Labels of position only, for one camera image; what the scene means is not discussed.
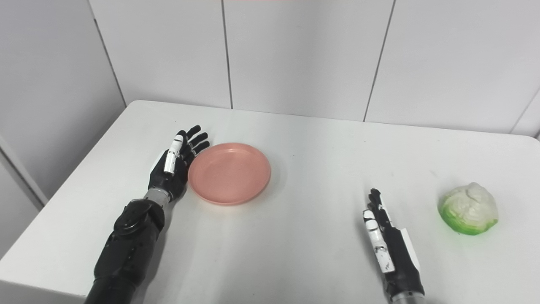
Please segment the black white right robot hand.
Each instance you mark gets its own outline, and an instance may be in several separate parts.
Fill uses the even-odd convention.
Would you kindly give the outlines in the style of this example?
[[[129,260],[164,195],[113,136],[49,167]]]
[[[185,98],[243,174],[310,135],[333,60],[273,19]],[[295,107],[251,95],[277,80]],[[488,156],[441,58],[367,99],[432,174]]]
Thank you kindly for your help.
[[[370,189],[368,199],[363,223],[382,273],[386,298],[390,304],[426,304],[419,262],[407,230],[394,226],[378,189]]]

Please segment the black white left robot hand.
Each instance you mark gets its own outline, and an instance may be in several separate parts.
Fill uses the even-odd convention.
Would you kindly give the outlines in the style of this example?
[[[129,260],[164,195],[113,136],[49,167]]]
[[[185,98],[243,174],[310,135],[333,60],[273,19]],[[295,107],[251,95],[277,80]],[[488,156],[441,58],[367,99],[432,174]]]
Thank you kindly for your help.
[[[200,125],[180,130],[150,173],[148,189],[161,189],[170,200],[181,196],[188,181],[188,171],[195,158],[210,146],[208,133]]]

